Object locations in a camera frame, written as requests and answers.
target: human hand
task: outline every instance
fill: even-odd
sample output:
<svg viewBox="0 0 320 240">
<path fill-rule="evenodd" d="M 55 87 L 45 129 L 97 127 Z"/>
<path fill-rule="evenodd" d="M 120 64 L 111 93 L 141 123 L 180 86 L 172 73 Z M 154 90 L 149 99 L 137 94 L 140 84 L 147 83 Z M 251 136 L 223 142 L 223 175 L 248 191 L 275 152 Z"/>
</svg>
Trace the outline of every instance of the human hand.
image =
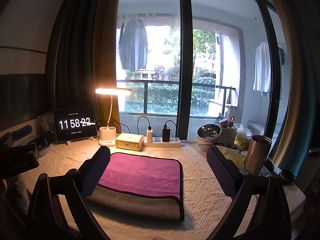
<svg viewBox="0 0 320 240">
<path fill-rule="evenodd" d="M 0 179 L 0 196 L 7 192 L 7 183 L 4 179 Z"/>
<path fill-rule="evenodd" d="M 152 238 L 152 240 L 165 240 L 165 239 L 163 239 L 162 237 L 159 237 L 159 236 L 154 236 Z"/>
</svg>

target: white textured tablecloth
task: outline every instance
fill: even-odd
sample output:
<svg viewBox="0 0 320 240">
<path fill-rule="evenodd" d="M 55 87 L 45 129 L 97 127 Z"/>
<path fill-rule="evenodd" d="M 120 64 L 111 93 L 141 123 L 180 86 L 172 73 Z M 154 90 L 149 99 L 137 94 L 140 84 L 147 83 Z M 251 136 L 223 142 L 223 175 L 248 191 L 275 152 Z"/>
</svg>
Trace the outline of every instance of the white textured tablecloth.
<svg viewBox="0 0 320 240">
<path fill-rule="evenodd" d="M 112 240 L 151 240 L 161 236 L 166 240 L 206 239 L 217 226 L 228 209 L 231 198 L 224 195 L 215 175 L 211 171 L 205 153 L 196 144 L 181 144 L 181 148 L 143 148 L 136 152 L 110 147 L 111 153 L 123 152 L 151 157 L 177 159 L 182 164 L 185 221 L 180 223 L 162 223 L 132 219 L 101 210 L 92 210 L 95 218 Z M 65 174 L 69 169 L 79 168 L 90 159 L 99 148 L 98 139 L 73 142 L 71 145 L 52 145 L 46 155 L 39 158 L 39 167 L 23 174 L 27 190 L 32 192 L 39 174 L 49 176 Z M 295 197 L 295 185 L 285 189 L 286 195 Z M 77 229 L 64 196 L 60 196 L 61 205 L 70 227 Z M 237 235 L 245 231 L 252 216 L 256 198 L 252 197 Z"/>
</svg>

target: digital clock display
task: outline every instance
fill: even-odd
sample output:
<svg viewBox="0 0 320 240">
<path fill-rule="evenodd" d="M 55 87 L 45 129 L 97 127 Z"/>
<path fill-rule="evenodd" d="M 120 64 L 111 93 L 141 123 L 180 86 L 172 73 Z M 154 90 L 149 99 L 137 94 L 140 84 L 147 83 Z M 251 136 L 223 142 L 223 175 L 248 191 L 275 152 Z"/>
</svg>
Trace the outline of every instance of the digital clock display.
<svg viewBox="0 0 320 240">
<path fill-rule="evenodd" d="M 53 115 L 58 142 L 97 136 L 91 106 L 57 109 Z"/>
</svg>

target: blue textured gripper pad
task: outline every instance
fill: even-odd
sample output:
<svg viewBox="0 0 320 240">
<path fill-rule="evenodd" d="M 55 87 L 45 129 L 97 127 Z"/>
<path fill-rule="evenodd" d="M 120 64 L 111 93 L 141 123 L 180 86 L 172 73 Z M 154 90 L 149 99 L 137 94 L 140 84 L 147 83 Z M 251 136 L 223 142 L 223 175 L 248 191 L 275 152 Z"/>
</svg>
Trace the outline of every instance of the blue textured gripper pad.
<svg viewBox="0 0 320 240">
<path fill-rule="evenodd" d="M 213 171 L 214 175 L 216 176 L 223 193 L 226 196 L 229 196 L 234 200 L 234 198 L 237 195 L 237 189 L 236 189 L 236 181 L 234 177 L 230 174 L 228 171 L 226 165 L 223 163 L 221 160 L 221 156 L 219 157 L 216 151 L 218 148 L 216 146 L 214 147 L 209 147 L 207 149 L 207 162 Z"/>
<path fill-rule="evenodd" d="M 101 146 L 90 160 L 86 160 L 79 168 L 82 180 L 81 197 L 85 199 L 92 195 L 101 176 L 110 162 L 110 149 Z"/>
</svg>

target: power strip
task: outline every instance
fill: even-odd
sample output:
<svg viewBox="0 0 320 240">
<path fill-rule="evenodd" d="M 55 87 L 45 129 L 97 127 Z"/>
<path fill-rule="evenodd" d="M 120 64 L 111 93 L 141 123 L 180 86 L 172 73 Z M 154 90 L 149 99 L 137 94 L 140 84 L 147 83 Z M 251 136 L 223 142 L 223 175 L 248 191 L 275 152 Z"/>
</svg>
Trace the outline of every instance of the power strip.
<svg viewBox="0 0 320 240">
<path fill-rule="evenodd" d="M 147 143 L 147 138 L 145 137 L 143 145 L 155 148 L 180 148 L 181 141 L 179 138 L 170 138 L 170 142 L 163 142 L 161 137 L 153 137 L 152 143 Z"/>
</svg>

